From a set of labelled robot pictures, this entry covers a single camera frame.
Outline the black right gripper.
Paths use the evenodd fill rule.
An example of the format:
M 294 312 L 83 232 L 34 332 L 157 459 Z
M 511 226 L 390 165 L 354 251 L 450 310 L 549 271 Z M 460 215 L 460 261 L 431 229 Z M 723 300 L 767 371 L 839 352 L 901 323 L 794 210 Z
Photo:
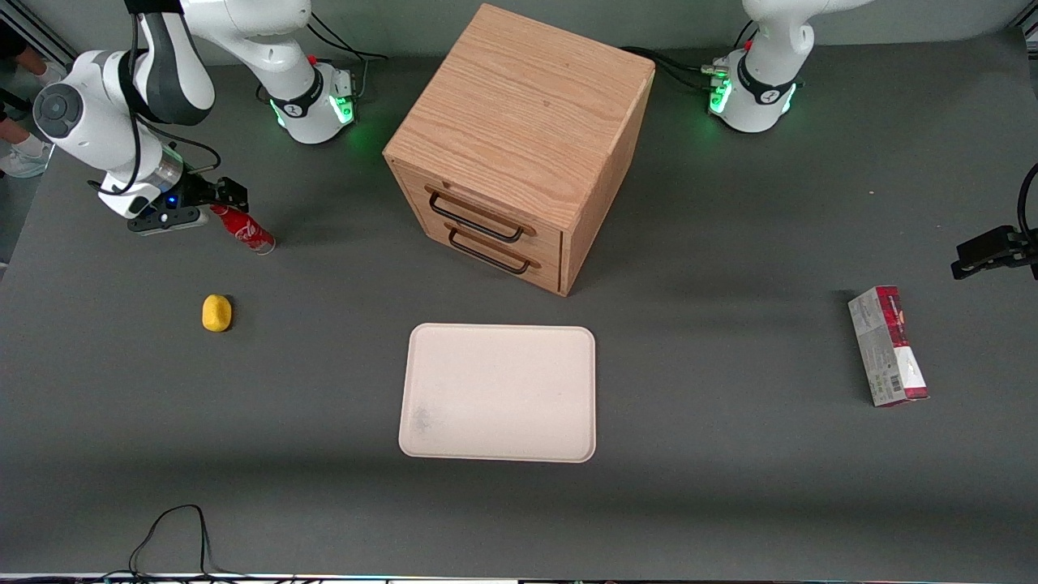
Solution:
M 153 202 L 156 213 L 183 214 L 187 208 L 240 208 L 241 200 L 247 200 L 247 188 L 236 180 L 224 177 L 214 182 L 204 180 L 196 174 L 185 174 L 177 184 L 163 191 Z

